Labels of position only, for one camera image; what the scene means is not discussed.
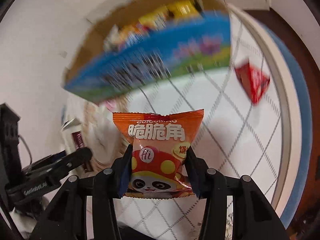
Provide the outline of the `open cardboard box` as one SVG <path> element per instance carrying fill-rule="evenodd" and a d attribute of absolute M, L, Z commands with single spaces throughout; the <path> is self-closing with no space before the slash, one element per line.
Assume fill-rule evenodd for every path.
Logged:
<path fill-rule="evenodd" d="M 134 0 L 93 25 L 63 88 L 97 104 L 230 61 L 231 20 L 219 0 Z"/>

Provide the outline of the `red triangular snack packet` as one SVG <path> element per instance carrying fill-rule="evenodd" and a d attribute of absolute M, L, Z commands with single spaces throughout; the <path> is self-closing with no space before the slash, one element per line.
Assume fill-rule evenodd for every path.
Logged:
<path fill-rule="evenodd" d="M 271 78 L 249 60 L 235 67 L 235 74 L 249 100 L 256 105 L 267 91 Z"/>

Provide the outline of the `blue bed sheet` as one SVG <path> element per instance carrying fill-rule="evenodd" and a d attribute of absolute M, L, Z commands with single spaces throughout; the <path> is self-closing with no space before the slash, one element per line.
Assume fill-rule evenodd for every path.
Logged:
<path fill-rule="evenodd" d="M 262 23 L 253 25 L 255 38 L 266 53 L 279 95 L 280 145 L 279 179 L 272 207 L 287 228 L 293 219 L 306 183 L 312 149 L 312 111 L 302 70 L 285 44 Z"/>

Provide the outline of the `white diamond pattern quilt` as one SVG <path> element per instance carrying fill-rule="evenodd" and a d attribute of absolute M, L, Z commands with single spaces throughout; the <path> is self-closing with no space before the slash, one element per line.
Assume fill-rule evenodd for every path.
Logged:
<path fill-rule="evenodd" d="M 291 194 L 287 179 L 291 157 L 291 127 L 287 98 L 293 82 L 286 63 L 273 64 L 270 34 L 239 10 L 231 12 L 230 67 L 202 71 L 173 81 L 135 90 L 109 106 L 96 106 L 69 94 L 63 121 L 79 119 L 85 142 L 93 151 L 96 171 L 108 167 L 127 142 L 112 122 L 112 112 L 170 114 L 204 109 L 204 119 L 193 140 L 195 154 L 209 167 L 230 177 L 249 175 L 281 215 Z M 271 77 L 260 102 L 249 100 L 234 67 L 249 61 Z"/>

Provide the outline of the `orange panda snack bag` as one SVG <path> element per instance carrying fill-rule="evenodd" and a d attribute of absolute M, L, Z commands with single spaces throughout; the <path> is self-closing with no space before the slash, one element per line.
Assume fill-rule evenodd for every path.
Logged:
<path fill-rule="evenodd" d="M 113 123 L 133 147 L 127 197 L 169 199 L 192 195 L 182 167 L 203 116 L 202 109 L 169 115 L 113 114 Z"/>

